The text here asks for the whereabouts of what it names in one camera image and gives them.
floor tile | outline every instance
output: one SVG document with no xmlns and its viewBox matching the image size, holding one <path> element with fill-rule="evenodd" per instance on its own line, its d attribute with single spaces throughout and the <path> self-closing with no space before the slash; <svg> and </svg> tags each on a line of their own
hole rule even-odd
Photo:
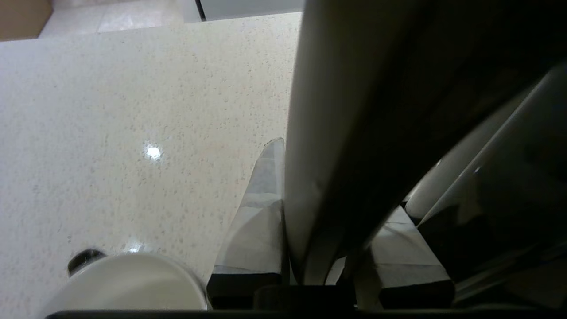
<svg viewBox="0 0 567 319">
<path fill-rule="evenodd" d="M 182 24 L 177 0 L 141 0 L 108 5 L 98 32 Z"/>
<path fill-rule="evenodd" d="M 55 10 L 39 38 L 95 33 L 107 6 Z"/>
<path fill-rule="evenodd" d="M 137 0 L 52 0 L 53 9 L 69 9 L 76 7 L 110 5 L 111 3 L 129 2 Z"/>
</svg>

